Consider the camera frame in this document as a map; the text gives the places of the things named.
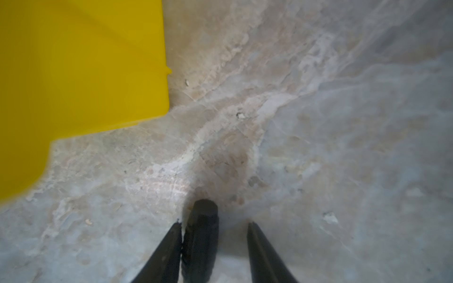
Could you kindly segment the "black handled screwdriver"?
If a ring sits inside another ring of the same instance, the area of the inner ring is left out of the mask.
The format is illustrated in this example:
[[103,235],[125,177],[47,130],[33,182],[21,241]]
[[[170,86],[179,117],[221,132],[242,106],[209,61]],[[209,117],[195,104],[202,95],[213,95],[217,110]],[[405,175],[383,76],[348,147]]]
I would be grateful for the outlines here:
[[217,204],[197,200],[189,215],[182,247],[181,268],[185,283],[207,283],[218,251],[219,216]]

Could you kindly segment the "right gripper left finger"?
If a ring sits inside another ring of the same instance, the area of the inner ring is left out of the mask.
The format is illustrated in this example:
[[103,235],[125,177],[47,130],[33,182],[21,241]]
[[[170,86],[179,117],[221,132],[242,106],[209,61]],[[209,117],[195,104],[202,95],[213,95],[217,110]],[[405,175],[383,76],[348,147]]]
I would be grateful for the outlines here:
[[174,223],[133,283],[177,283],[182,251],[182,224]]

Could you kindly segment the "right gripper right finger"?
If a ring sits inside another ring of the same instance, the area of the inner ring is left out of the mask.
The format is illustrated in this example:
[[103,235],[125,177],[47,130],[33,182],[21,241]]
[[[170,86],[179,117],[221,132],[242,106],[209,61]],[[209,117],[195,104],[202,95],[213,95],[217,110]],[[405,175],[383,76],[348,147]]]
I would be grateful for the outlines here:
[[253,283],[297,283],[255,222],[248,224],[247,244]]

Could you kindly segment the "yellow plastic bin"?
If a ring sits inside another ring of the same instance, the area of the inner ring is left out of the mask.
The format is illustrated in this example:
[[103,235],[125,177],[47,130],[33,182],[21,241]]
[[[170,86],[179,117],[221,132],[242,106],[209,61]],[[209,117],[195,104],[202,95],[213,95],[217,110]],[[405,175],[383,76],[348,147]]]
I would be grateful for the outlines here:
[[164,116],[170,73],[161,1],[2,1],[1,201],[53,141]]

